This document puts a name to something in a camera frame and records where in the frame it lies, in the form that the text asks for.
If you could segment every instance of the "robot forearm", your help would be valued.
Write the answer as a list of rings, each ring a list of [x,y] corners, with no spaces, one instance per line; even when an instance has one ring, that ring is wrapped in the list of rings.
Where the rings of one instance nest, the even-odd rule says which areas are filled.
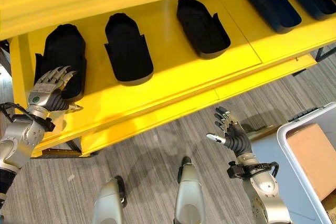
[[[16,174],[28,162],[35,146],[46,131],[53,131],[55,125],[47,117],[49,112],[77,108],[61,96],[61,91],[76,73],[69,70],[69,66],[59,67],[38,79],[29,94],[27,110],[10,102],[0,104],[0,111],[11,122],[0,140],[0,208]],[[23,114],[11,117],[6,111],[9,108],[16,108]]]
[[[225,137],[212,133],[207,138],[221,143],[234,151],[238,164],[229,163],[227,173],[230,178],[241,178],[243,188],[250,199],[251,208],[257,224],[291,223],[288,209],[279,196],[279,186],[275,180],[279,165],[259,163],[252,153],[251,143],[241,125],[231,113],[222,107],[216,108],[215,124],[225,132]]]
[[[0,141],[0,208],[16,174],[28,162],[45,129],[25,115],[15,115]]]

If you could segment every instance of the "gray bin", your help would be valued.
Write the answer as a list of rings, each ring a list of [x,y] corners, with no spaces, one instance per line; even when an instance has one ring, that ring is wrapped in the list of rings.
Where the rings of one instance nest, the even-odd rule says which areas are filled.
[[[252,149],[261,163],[279,163],[280,169],[276,179],[280,196],[295,224],[330,224],[327,213],[286,139],[288,131],[311,123],[317,123],[321,127],[336,149],[336,102],[281,126],[277,133],[253,141]]]

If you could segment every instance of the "robot finger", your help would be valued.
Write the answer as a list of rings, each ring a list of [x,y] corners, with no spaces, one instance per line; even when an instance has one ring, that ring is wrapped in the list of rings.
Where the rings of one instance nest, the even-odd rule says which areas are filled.
[[[56,73],[50,82],[57,83],[69,70],[71,66],[65,66]]]
[[[225,142],[226,142],[225,137],[220,137],[220,136],[217,136],[217,135],[215,135],[215,134],[213,134],[213,133],[207,133],[207,134],[206,134],[206,137],[207,137],[208,139],[210,139],[210,140],[212,140],[212,141],[215,141],[215,142],[217,142],[217,143],[220,143],[220,144],[225,144]]]
[[[228,113],[230,113],[227,109],[223,108],[222,106],[219,106],[216,108],[216,112],[220,114],[223,118],[228,119]]]
[[[51,72],[51,71],[46,72],[40,79],[37,80],[36,83],[41,83],[41,82],[43,82],[45,79],[48,80],[47,76],[49,76],[50,72]]]
[[[215,121],[215,125],[216,125],[217,127],[219,127],[222,131],[225,131],[225,127],[224,127],[224,125],[221,124],[220,122]]]
[[[54,70],[52,70],[43,80],[43,82],[50,82],[51,79],[54,77],[54,75],[56,75],[58,73],[58,71],[62,69],[62,67],[57,67]]]
[[[214,116],[215,116],[217,119],[219,119],[220,121],[225,120],[224,117],[223,117],[222,115],[218,114],[218,113],[215,113]]]
[[[71,72],[68,72],[66,75],[64,75],[60,80],[63,82],[63,84],[61,85],[61,90],[67,85],[68,81],[74,76],[77,74],[77,71],[71,71]]]

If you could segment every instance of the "cardboard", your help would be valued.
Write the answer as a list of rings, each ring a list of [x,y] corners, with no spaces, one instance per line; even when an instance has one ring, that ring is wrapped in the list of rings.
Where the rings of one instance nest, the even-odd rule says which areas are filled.
[[[318,124],[287,135],[287,141],[316,194],[323,200],[336,188],[336,151]]]
[[[322,205],[326,210],[331,223],[336,224],[336,195],[330,194],[327,198],[322,201]]]

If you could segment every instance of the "white fingertip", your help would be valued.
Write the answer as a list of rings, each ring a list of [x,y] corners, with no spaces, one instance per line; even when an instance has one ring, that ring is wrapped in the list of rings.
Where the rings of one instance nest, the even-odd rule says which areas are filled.
[[[226,139],[223,138],[223,137],[220,137],[220,136],[217,136],[215,134],[212,134],[212,133],[208,133],[206,134],[206,137],[212,141],[215,141],[217,143],[221,143],[221,144],[224,144],[226,142]]]

